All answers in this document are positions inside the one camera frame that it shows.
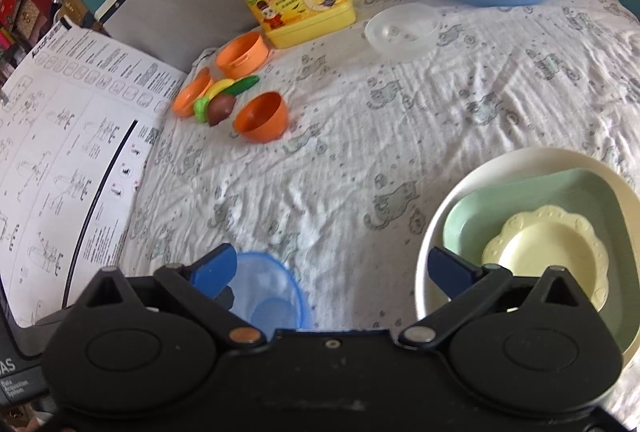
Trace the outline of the light green toy piece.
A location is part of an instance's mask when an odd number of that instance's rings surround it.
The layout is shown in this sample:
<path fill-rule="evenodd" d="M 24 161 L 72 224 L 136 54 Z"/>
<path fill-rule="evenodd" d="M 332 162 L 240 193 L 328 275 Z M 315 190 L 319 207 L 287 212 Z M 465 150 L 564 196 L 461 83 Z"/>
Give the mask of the light green toy piece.
<path fill-rule="evenodd" d="M 200 97 L 197 100 L 195 100 L 195 102 L 193 103 L 193 113 L 194 113 L 194 117 L 200 122 L 200 123 L 207 123 L 208 122 L 208 104 L 209 104 L 210 99 L 207 98 L 206 96 Z"/>

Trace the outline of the orange toy lid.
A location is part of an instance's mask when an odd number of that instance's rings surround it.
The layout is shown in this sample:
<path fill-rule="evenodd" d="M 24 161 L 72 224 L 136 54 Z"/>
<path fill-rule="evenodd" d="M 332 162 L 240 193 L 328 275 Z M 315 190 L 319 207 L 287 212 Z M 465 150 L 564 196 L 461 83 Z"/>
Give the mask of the orange toy lid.
<path fill-rule="evenodd" d="M 195 101 L 205 94 L 210 84 L 212 84 L 210 70 L 205 68 L 198 71 L 194 79 L 183 87 L 183 90 L 179 92 L 172 103 L 171 110 L 175 116 L 178 118 L 191 118 L 194 114 Z"/>

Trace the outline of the green toy cucumber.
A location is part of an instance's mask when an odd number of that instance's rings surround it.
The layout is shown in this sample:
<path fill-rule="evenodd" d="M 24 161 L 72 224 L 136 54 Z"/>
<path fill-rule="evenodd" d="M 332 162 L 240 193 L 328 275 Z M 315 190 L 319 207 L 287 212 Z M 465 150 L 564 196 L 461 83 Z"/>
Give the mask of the green toy cucumber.
<path fill-rule="evenodd" d="M 243 94 L 243 92 L 247 92 L 250 88 L 253 88 L 260 81 L 260 77 L 258 75 L 249 75 L 239 80 L 235 80 L 232 85 L 227 88 L 224 88 L 222 91 L 223 94 L 231 95 L 233 97 L 238 97 Z"/>

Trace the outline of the orange toy pot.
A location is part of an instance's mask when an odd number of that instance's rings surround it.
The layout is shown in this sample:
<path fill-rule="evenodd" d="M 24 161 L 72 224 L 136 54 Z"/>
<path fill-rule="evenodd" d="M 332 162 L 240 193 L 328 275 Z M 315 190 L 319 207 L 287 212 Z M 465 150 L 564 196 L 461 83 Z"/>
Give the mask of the orange toy pot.
<path fill-rule="evenodd" d="M 215 63 L 225 77 L 237 80 L 257 71 L 267 61 L 269 54 L 270 49 L 262 34 L 248 32 L 221 48 Z"/>

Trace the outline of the blue translucent small bowl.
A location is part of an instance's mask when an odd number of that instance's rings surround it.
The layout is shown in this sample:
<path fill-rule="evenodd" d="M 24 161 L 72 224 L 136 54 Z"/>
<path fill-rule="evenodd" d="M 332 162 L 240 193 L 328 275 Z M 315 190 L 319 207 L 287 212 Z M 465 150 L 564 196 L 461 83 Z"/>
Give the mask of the blue translucent small bowl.
<path fill-rule="evenodd" d="M 262 331 L 268 340 L 278 330 L 312 327 L 305 293 L 293 274 L 270 254 L 238 255 L 238 268 L 228 287 L 231 313 Z"/>

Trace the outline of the clear plastic small bowl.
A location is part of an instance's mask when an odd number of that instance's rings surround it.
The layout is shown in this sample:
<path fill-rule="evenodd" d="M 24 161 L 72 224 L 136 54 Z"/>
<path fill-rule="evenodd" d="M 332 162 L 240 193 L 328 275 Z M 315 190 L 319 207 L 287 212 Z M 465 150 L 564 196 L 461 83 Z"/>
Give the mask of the clear plastic small bowl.
<path fill-rule="evenodd" d="M 412 2 L 376 14 L 364 27 L 364 37 L 382 57 L 409 62 L 426 57 L 436 47 L 439 29 L 436 10 Z"/>

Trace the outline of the white cat print cloth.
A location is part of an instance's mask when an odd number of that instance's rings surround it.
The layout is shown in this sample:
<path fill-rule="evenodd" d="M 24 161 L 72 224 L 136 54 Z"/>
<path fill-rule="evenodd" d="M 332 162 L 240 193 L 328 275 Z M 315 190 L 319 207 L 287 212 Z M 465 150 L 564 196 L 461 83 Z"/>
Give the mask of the white cat print cloth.
<path fill-rule="evenodd" d="M 378 54 L 364 27 L 420 2 L 439 16 L 421 59 Z M 355 0 L 355 25 L 279 52 L 259 92 L 290 126 L 252 144 L 229 123 L 168 115 L 119 259 L 130 276 L 192 263 L 218 244 L 292 271 L 322 329 L 419 319 L 414 278 L 428 223 L 455 185 L 508 152 L 588 155 L 639 193 L 639 22 L 618 0 L 472 8 Z M 639 331 L 608 407 L 639 423 Z"/>

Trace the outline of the cream round large plate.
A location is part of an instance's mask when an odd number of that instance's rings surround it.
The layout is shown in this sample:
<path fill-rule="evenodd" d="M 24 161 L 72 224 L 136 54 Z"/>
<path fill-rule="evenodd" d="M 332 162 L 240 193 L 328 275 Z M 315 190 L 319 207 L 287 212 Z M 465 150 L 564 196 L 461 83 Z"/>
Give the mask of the cream round large plate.
<path fill-rule="evenodd" d="M 626 179 L 616 174 L 610 166 L 582 153 L 551 147 L 531 147 L 499 155 L 465 176 L 448 193 L 432 217 L 421 244 L 414 278 L 416 314 L 423 318 L 437 311 L 449 299 L 436 287 L 427 275 L 427 252 L 442 243 L 446 216 L 454 205 L 469 193 L 486 186 L 498 184 L 501 179 L 525 179 L 550 173 L 584 169 L 600 176 L 612 188 L 620 203 L 622 215 L 630 229 L 630 245 L 639 251 L 639 198 Z"/>

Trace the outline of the white instruction sheet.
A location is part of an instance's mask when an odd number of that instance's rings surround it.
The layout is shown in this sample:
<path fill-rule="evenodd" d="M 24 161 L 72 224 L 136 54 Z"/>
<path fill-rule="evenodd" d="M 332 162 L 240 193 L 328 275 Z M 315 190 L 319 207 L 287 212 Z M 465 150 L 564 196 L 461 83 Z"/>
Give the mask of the white instruction sheet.
<path fill-rule="evenodd" d="M 3 85 L 1 281 L 29 327 L 118 262 L 152 147 L 186 76 L 61 20 Z"/>

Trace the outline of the yellow toy banana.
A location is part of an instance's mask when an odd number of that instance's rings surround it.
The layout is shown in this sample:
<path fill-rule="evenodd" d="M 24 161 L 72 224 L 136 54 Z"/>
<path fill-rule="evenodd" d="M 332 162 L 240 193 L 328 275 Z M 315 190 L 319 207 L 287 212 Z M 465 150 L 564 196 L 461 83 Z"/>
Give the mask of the yellow toy banana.
<path fill-rule="evenodd" d="M 217 80 L 217 82 L 211 80 L 206 91 L 204 92 L 204 97 L 208 100 L 211 100 L 221 92 L 227 90 L 234 83 L 235 80 L 232 80 L 232 78 L 222 78 L 221 80 Z"/>

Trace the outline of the orange toy bowl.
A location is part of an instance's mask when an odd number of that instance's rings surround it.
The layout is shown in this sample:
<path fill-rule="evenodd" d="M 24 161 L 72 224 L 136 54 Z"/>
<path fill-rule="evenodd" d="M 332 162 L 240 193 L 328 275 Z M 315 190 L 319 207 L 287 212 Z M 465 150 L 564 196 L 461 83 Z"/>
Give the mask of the orange toy bowl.
<path fill-rule="evenodd" d="M 288 106 L 278 92 L 264 92 L 243 106 L 233 128 L 252 143 L 270 143 L 288 129 Z"/>

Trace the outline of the yellow scalloped small plate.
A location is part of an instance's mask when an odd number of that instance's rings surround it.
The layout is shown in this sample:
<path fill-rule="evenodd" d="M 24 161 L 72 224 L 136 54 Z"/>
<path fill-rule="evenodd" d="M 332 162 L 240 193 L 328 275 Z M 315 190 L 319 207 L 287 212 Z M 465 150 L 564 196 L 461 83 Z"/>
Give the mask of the yellow scalloped small plate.
<path fill-rule="evenodd" d="M 551 266 L 562 266 L 595 309 L 600 311 L 608 300 L 608 250 L 585 216 L 556 205 L 512 215 L 486 244 L 482 263 L 527 277 L 539 277 Z"/>

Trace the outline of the green square plastic plate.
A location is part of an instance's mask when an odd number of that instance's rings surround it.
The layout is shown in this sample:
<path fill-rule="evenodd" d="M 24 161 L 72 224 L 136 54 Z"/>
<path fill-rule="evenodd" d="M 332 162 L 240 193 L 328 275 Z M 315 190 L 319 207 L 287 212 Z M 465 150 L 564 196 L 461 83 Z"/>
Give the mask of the green square plastic plate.
<path fill-rule="evenodd" d="M 608 297 L 600 315 L 620 349 L 629 353 L 639 331 L 639 228 L 623 207 L 627 200 L 638 207 L 632 190 L 617 193 L 603 177 L 584 169 L 503 181 L 452 206 L 442 226 L 442 244 L 478 264 L 486 244 L 515 214 L 554 205 L 582 215 L 608 252 Z"/>

